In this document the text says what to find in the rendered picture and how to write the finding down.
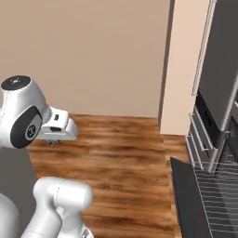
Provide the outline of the grey drawer front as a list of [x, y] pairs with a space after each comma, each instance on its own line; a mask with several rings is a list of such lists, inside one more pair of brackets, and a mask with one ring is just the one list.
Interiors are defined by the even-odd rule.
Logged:
[[189, 134], [185, 137], [186, 139], [186, 147], [187, 152], [190, 157], [190, 161], [194, 167], [199, 167], [200, 169], [204, 169], [204, 166], [202, 165], [200, 155], [198, 152], [198, 149], [196, 148], [193, 135]]
[[210, 138], [205, 131], [205, 126], [203, 125], [201, 118], [196, 112], [190, 113], [189, 116], [191, 119], [190, 132], [198, 152], [207, 153], [208, 157], [211, 157], [216, 149], [213, 147]]

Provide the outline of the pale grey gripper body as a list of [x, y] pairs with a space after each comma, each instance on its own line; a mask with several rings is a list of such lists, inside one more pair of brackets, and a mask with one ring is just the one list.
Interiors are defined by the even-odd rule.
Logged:
[[37, 135], [43, 140], [76, 140], [78, 128], [73, 119], [69, 119], [65, 128], [56, 126], [43, 126]]

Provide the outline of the dark grey oven door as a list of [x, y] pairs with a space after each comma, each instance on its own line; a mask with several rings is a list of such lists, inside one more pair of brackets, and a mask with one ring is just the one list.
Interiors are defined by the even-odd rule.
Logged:
[[170, 164], [182, 238], [213, 238], [192, 166], [173, 157]]

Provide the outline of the silver slanted bar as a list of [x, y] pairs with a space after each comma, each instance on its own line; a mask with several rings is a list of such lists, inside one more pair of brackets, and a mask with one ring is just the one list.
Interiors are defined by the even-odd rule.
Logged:
[[238, 73], [232, 79], [217, 80], [212, 83], [211, 92], [207, 98], [207, 107], [218, 127], [216, 149], [212, 155], [209, 172], [214, 173], [218, 165], [225, 138], [229, 134], [228, 124], [231, 118], [233, 103], [238, 91]]

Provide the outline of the beige tall cabinet panel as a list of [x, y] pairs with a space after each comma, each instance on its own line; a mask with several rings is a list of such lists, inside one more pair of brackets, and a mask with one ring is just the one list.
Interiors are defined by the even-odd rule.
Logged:
[[210, 0], [173, 0], [166, 43], [164, 95], [160, 108], [160, 132], [185, 135], [195, 96], [194, 79], [200, 59]]

